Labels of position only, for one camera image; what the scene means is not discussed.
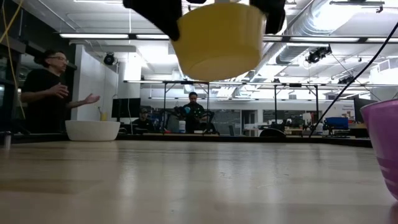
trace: yellow cable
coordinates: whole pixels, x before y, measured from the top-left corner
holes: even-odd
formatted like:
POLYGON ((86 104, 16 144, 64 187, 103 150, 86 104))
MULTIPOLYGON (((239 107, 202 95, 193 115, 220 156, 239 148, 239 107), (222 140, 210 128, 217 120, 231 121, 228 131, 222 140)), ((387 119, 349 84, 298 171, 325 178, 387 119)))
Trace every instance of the yellow cable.
MULTIPOLYGON (((2 18, 3 18, 3 21, 4 21, 4 27, 7 27, 6 10, 5 10, 5 7, 4 7, 4 6, 2 7, 2 18)), ((10 42, 9 42, 9 38, 8 38, 8 29, 6 29, 4 35, 6 36, 6 40, 7 40, 8 56, 9 56, 9 60, 10 60, 10 66, 11 66, 12 77, 14 78, 14 86, 15 86, 16 94, 18 95, 18 82, 17 82, 17 78, 16 78, 16 76, 15 76, 14 66, 13 66, 13 64, 12 64, 12 54, 11 54, 11 47, 10 47, 10 42)), ((21 111, 22 111, 22 116, 23 116, 24 119, 25 119, 25 112, 24 112, 24 108, 23 108, 23 106, 22 106, 22 101, 21 101, 21 99, 19 98, 19 96, 18 96, 17 98, 18 98, 18 102, 19 102, 19 108, 20 108, 21 111)))
POLYGON ((4 27, 6 28, 6 30, 4 31, 4 33, 3 33, 2 36, 0 37, 0 43, 2 42, 2 40, 4 40, 5 36, 6 36, 7 33, 8 33, 8 30, 11 28, 12 24, 14 23, 14 20, 15 20, 15 18, 17 17, 18 12, 19 12, 19 10, 20 10, 21 7, 22 7, 22 3, 23 3, 23 2, 24 2, 24 0, 21 0, 21 1, 20 1, 19 5, 18 5, 18 8, 17 8, 17 11, 16 11, 15 14, 12 16, 12 18, 11 18, 10 23, 8 24, 8 26, 7 26, 6 23, 4 23, 4 27))

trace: white bowl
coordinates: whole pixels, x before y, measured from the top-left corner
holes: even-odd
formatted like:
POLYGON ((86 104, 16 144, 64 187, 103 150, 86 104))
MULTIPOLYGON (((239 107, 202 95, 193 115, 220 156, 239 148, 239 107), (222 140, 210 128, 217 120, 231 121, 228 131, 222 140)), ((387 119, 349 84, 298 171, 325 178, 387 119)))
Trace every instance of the white bowl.
POLYGON ((66 121, 65 125, 71 141, 113 141, 120 128, 114 121, 66 121))

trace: black shirt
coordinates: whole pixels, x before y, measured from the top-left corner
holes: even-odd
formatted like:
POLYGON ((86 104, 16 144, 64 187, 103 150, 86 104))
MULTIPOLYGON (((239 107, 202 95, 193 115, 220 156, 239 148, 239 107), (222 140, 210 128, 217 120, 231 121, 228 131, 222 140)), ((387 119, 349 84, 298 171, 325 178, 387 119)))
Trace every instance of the black shirt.
POLYGON ((132 122, 133 128, 139 128, 139 129, 146 129, 148 131, 154 131, 154 124, 152 124, 152 121, 149 119, 146 119, 145 121, 141 121, 141 119, 136 119, 135 121, 132 122))
POLYGON ((194 133, 199 128, 201 114, 205 112, 205 109, 198 103, 189 103, 184 106, 189 107, 190 111, 185 119, 185 132, 194 133))
MULTIPOLYGON (((26 78, 22 92, 39 92, 62 84, 61 78, 46 69, 31 71, 26 78)), ((26 113, 27 129, 32 133, 58 133, 65 118, 69 98, 48 96, 28 103, 26 113)))

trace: man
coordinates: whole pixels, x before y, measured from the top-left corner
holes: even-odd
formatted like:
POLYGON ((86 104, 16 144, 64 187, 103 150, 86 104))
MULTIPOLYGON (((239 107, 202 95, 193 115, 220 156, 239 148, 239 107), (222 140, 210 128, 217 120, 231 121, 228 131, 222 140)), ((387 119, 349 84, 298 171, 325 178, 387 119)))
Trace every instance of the man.
POLYGON ((185 132, 186 133, 194 133, 195 130, 198 130, 200 121, 206 121, 207 117, 201 118, 200 116, 205 112, 205 109, 197 103, 198 94, 195 92, 189 93, 189 104, 184 106, 185 108, 189 108, 189 110, 185 109, 185 111, 189 111, 187 114, 187 118, 185 119, 185 132))
POLYGON ((66 110, 96 103, 100 97, 90 94, 82 101, 71 102, 68 87, 62 84, 61 74, 68 60, 61 51, 48 50, 35 63, 44 69, 31 71, 24 83, 21 101, 27 103, 26 125, 32 133, 59 133, 66 110))
POLYGON ((148 119, 148 111, 145 108, 141 108, 139 111, 139 119, 133 121, 132 125, 135 129, 147 130, 148 132, 155 131, 154 124, 148 119))

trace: hand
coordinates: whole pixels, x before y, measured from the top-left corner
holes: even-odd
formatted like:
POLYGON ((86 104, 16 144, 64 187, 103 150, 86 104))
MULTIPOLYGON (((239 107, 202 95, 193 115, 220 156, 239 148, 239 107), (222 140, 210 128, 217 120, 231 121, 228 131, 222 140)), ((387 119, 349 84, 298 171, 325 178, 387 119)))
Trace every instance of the hand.
POLYGON ((100 96, 94 96, 92 93, 90 95, 88 95, 85 100, 83 100, 85 102, 85 104, 92 104, 92 103, 96 103, 98 102, 98 100, 100 100, 100 96))
POLYGON ((61 83, 58 83, 57 85, 49 88, 47 90, 47 92, 49 93, 49 95, 57 96, 61 99, 64 99, 65 97, 67 97, 69 95, 68 87, 65 85, 62 85, 61 83))

